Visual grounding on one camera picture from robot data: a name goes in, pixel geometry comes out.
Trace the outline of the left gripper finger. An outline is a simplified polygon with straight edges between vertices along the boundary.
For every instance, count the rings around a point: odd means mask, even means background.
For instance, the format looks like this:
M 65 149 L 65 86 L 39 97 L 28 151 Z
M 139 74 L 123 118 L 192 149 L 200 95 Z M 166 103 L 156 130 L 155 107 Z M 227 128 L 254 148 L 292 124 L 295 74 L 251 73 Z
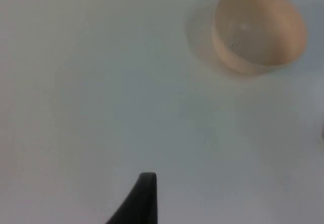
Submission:
M 143 172 L 107 224 L 157 224 L 157 177 Z

